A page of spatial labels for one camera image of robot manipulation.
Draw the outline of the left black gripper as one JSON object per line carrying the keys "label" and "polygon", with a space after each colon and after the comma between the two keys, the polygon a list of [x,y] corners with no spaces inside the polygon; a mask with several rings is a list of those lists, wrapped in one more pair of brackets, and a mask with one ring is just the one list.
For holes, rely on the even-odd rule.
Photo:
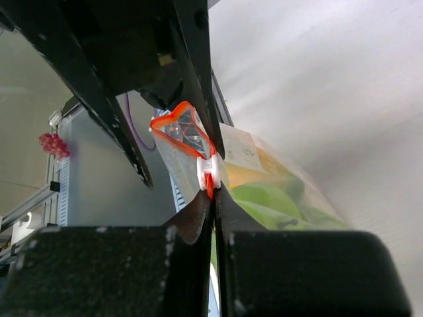
{"label": "left black gripper", "polygon": [[115,95],[136,90],[152,107],[172,108],[184,83],[186,100],[225,156],[212,90],[208,2],[169,1],[169,18],[166,4],[1,2],[1,13],[113,138],[148,187],[152,177]]}

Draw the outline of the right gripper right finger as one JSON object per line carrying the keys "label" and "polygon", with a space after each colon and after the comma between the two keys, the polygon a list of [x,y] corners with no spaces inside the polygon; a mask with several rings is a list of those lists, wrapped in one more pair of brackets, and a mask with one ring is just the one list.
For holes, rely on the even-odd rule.
{"label": "right gripper right finger", "polygon": [[222,316],[411,316],[387,247],[352,230],[268,230],[214,193]]}

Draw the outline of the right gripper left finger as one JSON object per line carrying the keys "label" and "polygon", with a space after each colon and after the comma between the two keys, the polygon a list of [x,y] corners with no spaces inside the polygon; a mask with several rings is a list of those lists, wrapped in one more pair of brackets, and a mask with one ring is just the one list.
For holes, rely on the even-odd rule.
{"label": "right gripper left finger", "polygon": [[24,244],[2,316],[207,316],[206,192],[158,227],[48,227]]}

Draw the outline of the green apple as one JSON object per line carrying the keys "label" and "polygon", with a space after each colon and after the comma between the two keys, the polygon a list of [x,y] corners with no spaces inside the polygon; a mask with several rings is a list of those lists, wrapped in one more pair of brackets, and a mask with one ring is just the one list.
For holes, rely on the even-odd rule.
{"label": "green apple", "polygon": [[310,205],[298,205],[273,185],[249,183],[234,187],[232,198],[269,230],[348,230],[338,218]]}

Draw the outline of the clear zip top bag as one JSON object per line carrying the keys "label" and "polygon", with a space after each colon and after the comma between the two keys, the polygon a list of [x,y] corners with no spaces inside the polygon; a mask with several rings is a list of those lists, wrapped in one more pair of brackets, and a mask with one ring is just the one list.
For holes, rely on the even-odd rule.
{"label": "clear zip top bag", "polygon": [[296,163],[249,132],[224,123],[219,127],[224,157],[189,102],[150,123],[157,149],[186,203],[222,182],[235,203],[267,229],[349,228]]}

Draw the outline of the yellow green mango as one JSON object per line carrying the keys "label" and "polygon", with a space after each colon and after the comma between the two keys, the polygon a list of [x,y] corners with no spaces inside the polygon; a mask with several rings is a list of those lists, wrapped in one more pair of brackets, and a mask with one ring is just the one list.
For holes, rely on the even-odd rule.
{"label": "yellow green mango", "polygon": [[249,183],[277,186],[294,201],[305,192],[302,179],[261,148],[228,151],[225,168],[231,189]]}

